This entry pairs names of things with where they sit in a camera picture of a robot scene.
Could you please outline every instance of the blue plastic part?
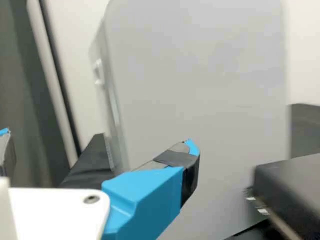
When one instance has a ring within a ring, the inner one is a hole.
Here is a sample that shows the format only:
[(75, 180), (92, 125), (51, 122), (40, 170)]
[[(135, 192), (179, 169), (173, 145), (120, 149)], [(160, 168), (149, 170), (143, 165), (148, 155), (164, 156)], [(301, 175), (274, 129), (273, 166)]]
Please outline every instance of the blue plastic part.
[(8, 134), (8, 133), (9, 133), (9, 128), (4, 128), (4, 129), (0, 130), (0, 137), (5, 134)]
[(199, 157), (200, 150), (191, 139), (188, 139), (187, 141), (185, 141), (184, 144), (186, 144), (190, 148), (190, 151), (189, 151), (190, 155)]
[(180, 213), (183, 170), (132, 171), (104, 181), (111, 208), (102, 240), (156, 240)]

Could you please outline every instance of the gray box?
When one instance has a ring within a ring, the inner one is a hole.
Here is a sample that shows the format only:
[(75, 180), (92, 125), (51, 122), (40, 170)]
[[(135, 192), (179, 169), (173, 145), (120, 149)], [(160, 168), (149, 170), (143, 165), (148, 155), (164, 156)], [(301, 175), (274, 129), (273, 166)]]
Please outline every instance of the gray box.
[(254, 166), (288, 159), (284, 35), (279, 0), (108, 4), (91, 59), (118, 123), (106, 129), (126, 146), (116, 159), (134, 169), (188, 138), (201, 150), (198, 189), (161, 239), (225, 239), (261, 220), (243, 190)]

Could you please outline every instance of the white wall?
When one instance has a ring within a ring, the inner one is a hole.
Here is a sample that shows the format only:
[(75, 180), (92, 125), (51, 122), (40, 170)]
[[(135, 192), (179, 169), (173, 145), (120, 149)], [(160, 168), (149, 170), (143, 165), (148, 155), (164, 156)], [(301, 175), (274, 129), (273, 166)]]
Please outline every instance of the white wall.
[(320, 106), (320, 1), (285, 0), (291, 104)]
[(103, 132), (89, 47), (107, 0), (44, 0), (81, 149)]

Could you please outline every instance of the white plastic plate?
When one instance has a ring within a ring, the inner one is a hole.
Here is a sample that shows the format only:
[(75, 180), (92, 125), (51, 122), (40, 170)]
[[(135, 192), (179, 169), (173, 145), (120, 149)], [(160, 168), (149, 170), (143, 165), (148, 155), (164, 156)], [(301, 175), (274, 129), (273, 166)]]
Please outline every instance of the white plastic plate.
[(100, 240), (110, 211), (99, 190), (9, 188), (9, 196), (18, 240)]

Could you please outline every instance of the white sticker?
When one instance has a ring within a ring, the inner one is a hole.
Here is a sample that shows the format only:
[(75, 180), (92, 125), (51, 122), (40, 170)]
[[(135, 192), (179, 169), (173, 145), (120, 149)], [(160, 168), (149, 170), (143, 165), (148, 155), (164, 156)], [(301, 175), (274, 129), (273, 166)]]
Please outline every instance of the white sticker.
[(255, 201), (255, 200), (256, 200), (255, 197), (247, 197), (246, 199), (247, 199), (248, 201)]
[(268, 215), (269, 214), (268, 211), (265, 210), (265, 209), (258, 209), (258, 212), (263, 214), (263, 215)]

